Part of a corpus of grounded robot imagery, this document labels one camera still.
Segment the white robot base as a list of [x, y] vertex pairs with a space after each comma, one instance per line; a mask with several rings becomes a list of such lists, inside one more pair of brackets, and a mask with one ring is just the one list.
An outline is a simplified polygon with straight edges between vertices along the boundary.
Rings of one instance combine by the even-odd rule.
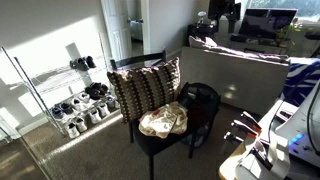
[[297, 111], [262, 139], [245, 140], [245, 151], [235, 166], [237, 180], [318, 180], [306, 172], [292, 172], [289, 155], [319, 166], [319, 83]]

